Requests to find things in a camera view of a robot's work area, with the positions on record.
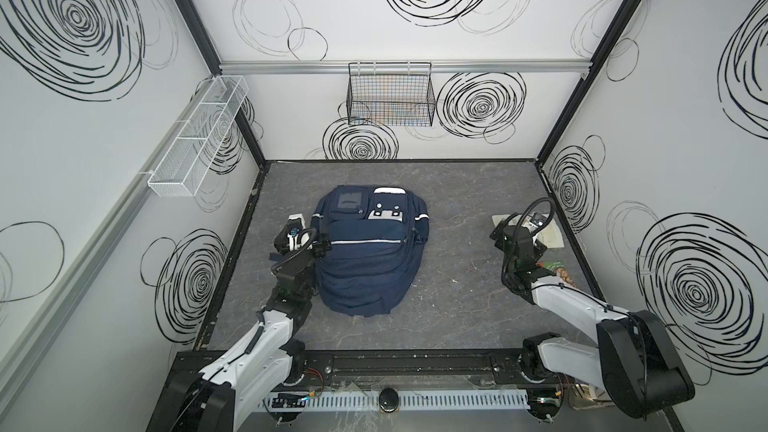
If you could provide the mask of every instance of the metal rail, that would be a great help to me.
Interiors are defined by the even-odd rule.
[[[461,72],[579,72],[589,73],[592,62],[587,59],[542,60],[360,60],[368,67],[375,64],[376,73],[408,73],[408,64],[430,62],[432,73]],[[350,73],[350,64],[357,60],[243,60],[222,62],[221,72],[227,75],[256,74]]]
[[[160,140],[141,170],[148,171],[158,166],[166,149],[179,134],[184,122],[192,115],[194,106],[203,99],[205,91],[205,88],[198,90],[192,100],[187,103],[179,119],[165,134],[165,138]],[[24,386],[32,378],[151,193],[151,189],[147,186],[145,172],[140,172],[130,182],[72,265],[62,273],[35,315],[36,319],[27,326],[24,335],[3,359],[0,367],[0,423]]]

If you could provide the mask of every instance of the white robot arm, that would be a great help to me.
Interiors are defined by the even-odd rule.
[[[304,344],[293,335],[312,308],[313,264],[330,250],[330,241],[296,215],[275,247],[284,259],[272,267],[277,285],[256,324],[198,373],[176,374],[159,398],[148,432],[232,432],[276,386],[301,381]]]
[[[549,202],[549,217],[533,212]],[[554,203],[544,197],[531,204],[517,224],[513,216],[491,234],[504,251],[502,283],[531,304],[556,313],[583,331],[596,348],[546,333],[523,341],[520,365],[532,381],[562,373],[608,392],[632,418],[694,397],[694,384],[664,324],[648,311],[630,312],[566,284],[537,264],[546,247],[537,234],[552,220]]]

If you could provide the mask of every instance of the white wire basket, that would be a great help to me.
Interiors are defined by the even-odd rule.
[[[218,76],[208,84],[203,99],[147,181],[156,194],[197,194],[247,92],[243,76]]]
[[[350,62],[348,71],[351,126],[432,126],[437,101],[430,62]]]

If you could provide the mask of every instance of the black round knob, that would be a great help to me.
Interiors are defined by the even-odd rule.
[[[386,388],[379,392],[379,408],[382,412],[394,412],[400,406],[400,397],[393,388]]]

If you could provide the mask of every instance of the gray marble floor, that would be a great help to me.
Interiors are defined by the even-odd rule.
[[[502,253],[488,234],[491,216],[522,212],[545,196],[530,162],[275,163],[266,176],[240,260],[208,349],[227,349],[256,321],[274,286],[268,257],[289,214],[309,218],[341,184],[400,186],[429,209],[429,241],[408,294],[388,315],[349,317],[320,297],[296,335],[308,349],[514,348],[545,331],[589,343],[551,312],[513,295],[500,282]],[[588,291],[571,246],[542,260],[565,264]]]

